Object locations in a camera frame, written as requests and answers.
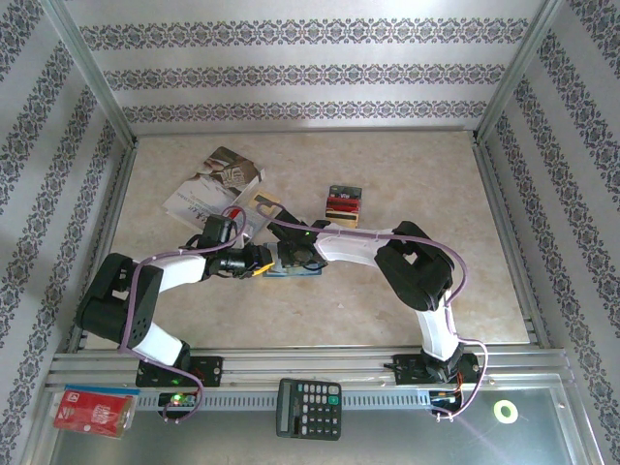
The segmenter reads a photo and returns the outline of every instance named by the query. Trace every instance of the calculator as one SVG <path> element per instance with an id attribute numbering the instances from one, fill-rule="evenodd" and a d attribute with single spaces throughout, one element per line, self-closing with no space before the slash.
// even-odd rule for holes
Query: calculator
<path id="1" fill-rule="evenodd" d="M 315 380 L 280 380 L 276 434 L 281 438 L 338 441 L 342 388 Z"/>

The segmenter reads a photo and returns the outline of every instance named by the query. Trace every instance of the robotic arm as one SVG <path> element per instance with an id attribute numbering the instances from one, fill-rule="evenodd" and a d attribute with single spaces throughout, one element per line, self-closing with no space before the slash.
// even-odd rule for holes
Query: robotic arm
<path id="1" fill-rule="evenodd" d="M 286 210 L 276 220 L 305 226 Z M 453 320 L 447 304 L 452 286 L 451 259 L 431 245 L 378 238 L 395 234 L 428 239 L 418 226 L 408 221 L 394 230 L 352 230 L 370 237 L 329 233 L 329 230 L 345 229 L 325 220 L 315 222 L 313 227 L 325 232 L 269 224 L 268 228 L 279 239 L 282 265 L 322 267 L 329 262 L 346 261 L 379 268 L 400 300 L 416 311 L 423 336 L 425 375 L 435 383 L 450 382 L 463 354 L 462 345 L 451 329 Z M 231 218 L 211 215 L 202 234 L 192 237 L 181 249 L 206 249 L 224 244 L 231 239 L 233 230 L 235 224 Z M 179 255 L 161 259 L 156 266 L 145 266 L 138 280 L 127 347 L 146 360 L 188 371 L 189 346 L 152 322 L 158 294 L 211 276 L 240 279 L 256 276 L 272 264 L 268 249 L 250 243 L 242 249 Z M 120 254 L 106 257 L 77 310 L 79 327 L 121 344 L 127 323 L 127 292 L 137 266 L 131 258 Z"/>

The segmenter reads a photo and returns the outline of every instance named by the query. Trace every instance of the patterned wallpaper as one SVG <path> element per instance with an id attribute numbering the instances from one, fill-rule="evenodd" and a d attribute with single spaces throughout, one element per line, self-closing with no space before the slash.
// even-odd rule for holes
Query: patterned wallpaper
<path id="1" fill-rule="evenodd" d="M 487 150 L 557 347 L 566 347 L 605 463 L 620 463 L 620 15 L 563 7 Z"/>
<path id="2" fill-rule="evenodd" d="M 94 264 L 125 150 L 41 6 L 0 36 L 0 464 L 18 463 L 38 389 Z"/>
<path id="3" fill-rule="evenodd" d="M 139 134 L 475 129 L 541 0 L 67 7 Z"/>

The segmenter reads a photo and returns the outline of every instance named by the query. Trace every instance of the red box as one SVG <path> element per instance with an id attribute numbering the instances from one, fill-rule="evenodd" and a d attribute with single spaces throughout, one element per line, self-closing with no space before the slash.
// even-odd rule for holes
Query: red box
<path id="1" fill-rule="evenodd" d="M 131 395 L 113 395 L 66 390 L 58 406 L 54 427 L 80 433 L 120 438 L 132 413 Z"/>

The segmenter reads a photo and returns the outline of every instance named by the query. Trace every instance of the marble floor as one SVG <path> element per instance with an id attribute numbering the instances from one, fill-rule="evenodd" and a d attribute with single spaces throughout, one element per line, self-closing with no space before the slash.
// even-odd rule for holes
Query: marble floor
<path id="1" fill-rule="evenodd" d="M 112 250 L 134 258 L 194 234 L 162 203 L 218 146 L 265 167 L 263 188 L 306 222 L 324 218 L 332 184 L 363 189 L 359 227 L 417 223 L 457 250 L 470 282 L 453 304 L 463 337 L 528 342 L 465 132 L 333 132 L 144 138 Z M 272 240 L 262 231 L 257 243 Z M 456 272 L 455 282 L 460 279 Z M 212 278 L 160 295 L 154 321 L 192 347 L 419 345 L 418 321 L 381 273 L 330 264 L 321 277 Z M 88 348 L 112 348 L 90 336 Z"/>

